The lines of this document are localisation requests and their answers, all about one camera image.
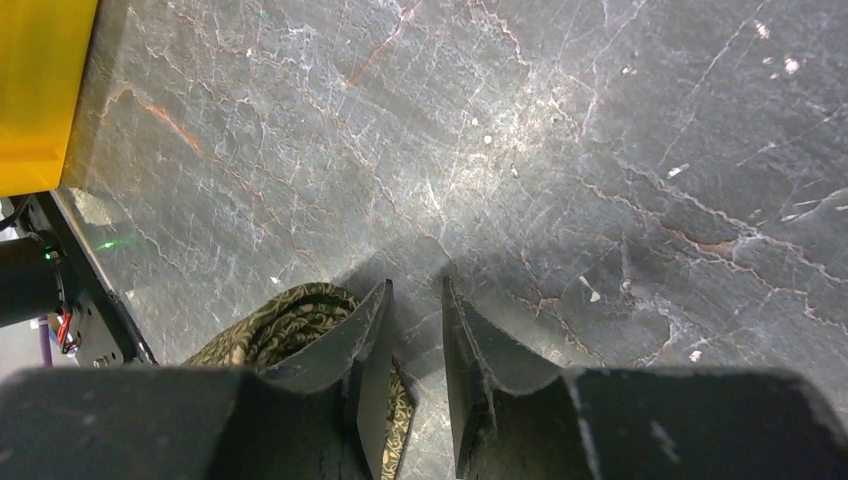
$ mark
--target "white speck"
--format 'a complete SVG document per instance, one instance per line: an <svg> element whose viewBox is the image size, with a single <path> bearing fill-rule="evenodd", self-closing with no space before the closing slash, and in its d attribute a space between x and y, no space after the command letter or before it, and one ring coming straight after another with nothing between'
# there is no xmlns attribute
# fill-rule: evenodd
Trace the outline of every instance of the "white speck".
<svg viewBox="0 0 848 480"><path fill-rule="evenodd" d="M768 38L770 32L767 26L763 25L762 22L758 22L756 20L754 20L754 25L756 25L757 27L757 35L760 38Z"/></svg>
<svg viewBox="0 0 848 480"><path fill-rule="evenodd" d="M688 163L684 163L683 165L681 165L681 166L679 166L679 167L674 167L674 168L672 168L671 170L669 170L669 171L668 171L668 178L672 178L672 177L674 177L674 176L675 176L675 175L677 175L678 173L680 173L680 172L682 172L682 171L686 170L687 168L689 168L689 164L688 164Z"/></svg>
<svg viewBox="0 0 848 480"><path fill-rule="evenodd" d="M820 112L822 112L822 113L824 113L824 112L825 112L825 108L824 108L824 107L822 107L821 105L816 105L816 104L815 104L815 103L813 103L813 102L804 102L804 103L805 103L808 107L810 107L810 108L814 108L814 109L816 109L816 110L818 110L818 111L820 111Z"/></svg>
<svg viewBox="0 0 848 480"><path fill-rule="evenodd" d="M783 65L784 70L786 70L786 73L788 73L789 75L792 75L793 73L797 72L799 68L801 68L801 64L798 63L798 60L795 60L792 57L786 57L786 60L783 61Z"/></svg>
<svg viewBox="0 0 848 480"><path fill-rule="evenodd" d="M433 185L430 183L429 178L427 179L427 197L429 197L430 203L432 203L433 206L436 207L437 211L442 210L442 206L439 204L439 200L436 199L436 193L433 192Z"/></svg>
<svg viewBox="0 0 848 480"><path fill-rule="evenodd" d="M589 280L586 280L586 277L580 275L579 277L577 277L577 279L580 280L580 283L582 283L584 287L592 291L592 296L589 297L590 302L595 303L601 299L601 294L596 292L595 289L592 288L592 285L589 284Z"/></svg>

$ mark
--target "patterned fabric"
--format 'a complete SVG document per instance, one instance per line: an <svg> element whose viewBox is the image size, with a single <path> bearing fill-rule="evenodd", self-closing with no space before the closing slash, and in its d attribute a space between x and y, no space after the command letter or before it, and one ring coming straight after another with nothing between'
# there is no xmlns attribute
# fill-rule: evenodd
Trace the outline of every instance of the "patterned fabric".
<svg viewBox="0 0 848 480"><path fill-rule="evenodd" d="M350 292L330 283L299 285L219 333L185 365L249 365L262 373L330 331L357 303ZM383 480L397 474L413 413L412 399L395 364L388 407Z"/></svg>

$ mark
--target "dark marble floor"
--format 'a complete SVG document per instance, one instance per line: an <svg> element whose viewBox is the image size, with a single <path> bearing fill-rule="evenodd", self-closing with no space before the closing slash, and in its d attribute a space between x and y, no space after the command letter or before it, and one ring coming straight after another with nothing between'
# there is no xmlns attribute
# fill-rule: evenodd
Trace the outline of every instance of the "dark marble floor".
<svg viewBox="0 0 848 480"><path fill-rule="evenodd" d="M781 365L848 419L848 3L103 0L63 196L160 361L395 281L450 477L441 275L561 365Z"/></svg>

